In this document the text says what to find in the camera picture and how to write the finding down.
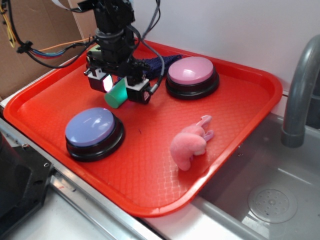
metal sink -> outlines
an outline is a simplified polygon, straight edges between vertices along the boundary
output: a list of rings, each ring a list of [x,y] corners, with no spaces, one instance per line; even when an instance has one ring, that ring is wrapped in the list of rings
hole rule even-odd
[[[269,114],[198,196],[206,212],[220,209],[253,235],[318,239],[320,131],[307,127],[304,145],[288,148],[281,144],[282,123]]]

orange tray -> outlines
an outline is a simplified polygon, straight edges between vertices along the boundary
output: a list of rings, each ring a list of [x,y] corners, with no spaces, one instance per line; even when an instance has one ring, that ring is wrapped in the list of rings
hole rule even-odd
[[[150,45],[163,56],[201,56]],[[155,57],[144,46],[134,55],[139,59]],[[83,55],[70,67],[52,71],[16,95],[5,107],[4,117],[129,214],[163,216],[194,198],[282,96],[282,85],[273,75],[207,58],[220,76],[220,86],[202,99],[175,99],[167,94],[163,80],[149,104],[127,100],[118,109],[110,108],[104,94],[90,88],[83,74]],[[126,136],[110,156],[78,162],[67,152],[65,128],[73,116],[93,107],[113,112],[123,122]],[[214,130],[214,137],[206,154],[196,156],[189,171],[181,171],[170,156],[171,141],[204,115],[212,116],[209,129]]]

pink stuffed toy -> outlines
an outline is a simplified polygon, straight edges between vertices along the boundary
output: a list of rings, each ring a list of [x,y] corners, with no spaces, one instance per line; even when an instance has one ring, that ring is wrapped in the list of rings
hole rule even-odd
[[[179,169],[189,170],[194,156],[206,153],[207,141],[214,136],[212,130],[205,132],[205,128],[209,125],[211,119],[211,116],[205,115],[201,117],[201,121],[182,129],[173,138],[170,153]]]

green object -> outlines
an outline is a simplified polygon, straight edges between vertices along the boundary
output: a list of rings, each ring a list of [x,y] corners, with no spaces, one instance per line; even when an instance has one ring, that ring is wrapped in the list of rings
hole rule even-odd
[[[114,109],[120,107],[120,105],[128,99],[125,79],[122,78],[115,84],[113,88],[104,95],[104,99],[110,107]]]

black button base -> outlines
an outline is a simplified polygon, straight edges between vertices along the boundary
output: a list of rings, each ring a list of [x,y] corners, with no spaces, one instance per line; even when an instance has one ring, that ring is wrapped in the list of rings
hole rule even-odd
[[[114,128],[110,135],[91,146],[75,146],[66,139],[66,148],[70,155],[80,162],[94,162],[101,160],[116,151],[125,139],[123,123],[114,116]]]
[[[217,90],[219,83],[219,75],[214,69],[213,74],[207,80],[192,85],[176,83],[172,81],[170,75],[167,74],[165,87],[168,94],[174,98],[182,100],[196,100],[212,94]]]

